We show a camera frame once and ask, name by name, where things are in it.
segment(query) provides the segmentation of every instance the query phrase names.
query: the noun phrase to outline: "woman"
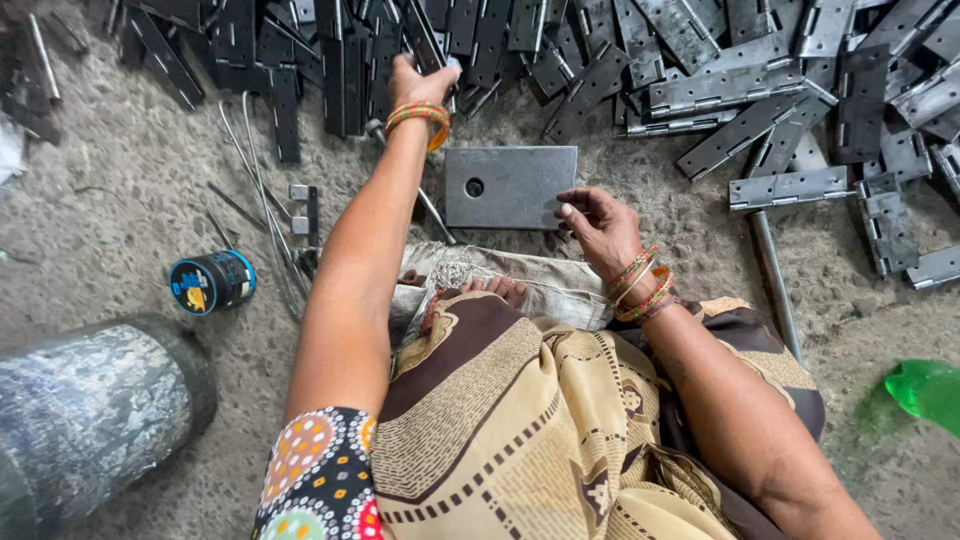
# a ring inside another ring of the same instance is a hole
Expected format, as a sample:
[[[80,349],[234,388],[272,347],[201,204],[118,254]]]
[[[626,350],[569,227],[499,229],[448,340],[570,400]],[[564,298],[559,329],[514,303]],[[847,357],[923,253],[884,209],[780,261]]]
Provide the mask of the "woman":
[[[531,321],[523,283],[478,279],[438,297],[390,380],[430,138],[404,107],[459,77],[394,65],[410,117],[324,247],[254,538],[879,538],[820,454],[823,402],[772,327],[733,299],[667,293],[636,212],[597,188],[561,193],[557,217],[642,330]]]

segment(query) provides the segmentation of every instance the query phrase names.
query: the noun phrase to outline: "green bottle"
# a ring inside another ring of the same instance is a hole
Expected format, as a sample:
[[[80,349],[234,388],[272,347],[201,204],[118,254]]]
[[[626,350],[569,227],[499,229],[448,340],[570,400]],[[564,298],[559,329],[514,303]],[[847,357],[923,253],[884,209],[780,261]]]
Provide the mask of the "green bottle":
[[[903,410],[960,437],[960,369],[932,360],[904,360],[884,383]]]

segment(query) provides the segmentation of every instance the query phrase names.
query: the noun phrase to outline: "red and green bangle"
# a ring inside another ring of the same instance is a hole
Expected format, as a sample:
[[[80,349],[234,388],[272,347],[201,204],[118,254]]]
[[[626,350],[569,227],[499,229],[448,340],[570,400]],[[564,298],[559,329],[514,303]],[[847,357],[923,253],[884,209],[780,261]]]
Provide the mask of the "red and green bangle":
[[[636,256],[634,261],[627,267],[626,270],[620,274],[620,277],[613,282],[613,286],[610,287],[610,290],[607,291],[607,298],[613,300],[616,298],[620,290],[628,283],[630,276],[634,274],[640,267],[643,266],[643,263],[653,258],[654,254],[657,252],[657,244],[650,244],[645,250],[640,252],[640,255]]]
[[[673,270],[670,270],[670,267],[664,264],[663,266],[654,268],[654,276],[660,278],[660,284],[657,285],[654,293],[639,306],[631,307],[630,309],[617,307],[615,313],[618,321],[635,321],[663,300],[670,291],[670,287],[673,286]]]
[[[394,110],[387,118],[387,127],[384,129],[384,136],[390,137],[390,133],[407,118],[426,118],[434,124],[438,124],[440,129],[430,137],[430,142],[426,145],[427,152],[433,152],[440,148],[446,136],[450,133],[450,113],[443,107],[433,105],[429,101],[413,101],[406,105],[401,105]]]

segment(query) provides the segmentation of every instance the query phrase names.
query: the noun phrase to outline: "dusty floor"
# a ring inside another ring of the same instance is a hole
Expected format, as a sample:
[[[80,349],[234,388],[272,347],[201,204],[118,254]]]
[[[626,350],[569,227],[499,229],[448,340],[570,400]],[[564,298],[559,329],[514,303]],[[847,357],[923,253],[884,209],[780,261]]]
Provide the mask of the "dusty floor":
[[[265,239],[206,187],[212,181],[254,207],[217,96],[188,113],[149,72],[119,69],[110,44],[91,45],[84,61],[57,56],[64,101],[55,119],[65,141],[60,148],[32,146],[25,174],[0,188],[0,348],[138,311],[195,329],[219,373],[213,424],[66,537],[243,538],[279,428],[297,327],[282,307]],[[290,183],[320,187],[325,235],[377,151],[368,139],[325,134],[318,92],[306,92],[302,166],[276,163],[262,105],[257,128],[277,193]],[[231,112],[240,118],[238,108]],[[482,117],[457,125],[451,143],[540,144],[548,113],[518,86]],[[726,180],[744,157],[691,185],[673,161],[697,138],[618,142],[606,129],[593,130],[573,141],[580,146],[578,182],[605,187],[640,212],[644,239],[658,242],[679,270],[685,296],[738,296],[766,310],[746,222],[726,210]],[[424,187],[439,198],[442,153],[430,161]],[[936,181],[905,189],[925,251],[960,243],[960,216],[938,189]],[[242,309],[193,318],[174,306],[165,276],[177,259],[220,248],[204,206],[240,233],[238,249],[262,269],[262,284]],[[876,392],[902,358],[960,366],[960,286],[918,292],[877,279],[859,215],[844,201],[772,214],[807,367],[827,402],[824,452],[884,537],[960,536],[960,442]],[[581,257],[575,242],[556,233],[457,234],[506,251]],[[438,238],[419,209],[410,238]]]

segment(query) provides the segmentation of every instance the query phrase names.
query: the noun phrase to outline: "sleeve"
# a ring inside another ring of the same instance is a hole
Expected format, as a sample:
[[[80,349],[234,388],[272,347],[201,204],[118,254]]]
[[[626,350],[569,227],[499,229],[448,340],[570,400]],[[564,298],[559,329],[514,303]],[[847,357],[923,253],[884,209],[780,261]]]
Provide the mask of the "sleeve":
[[[291,421],[270,454],[253,540],[382,539],[368,458],[375,426],[340,407]]]

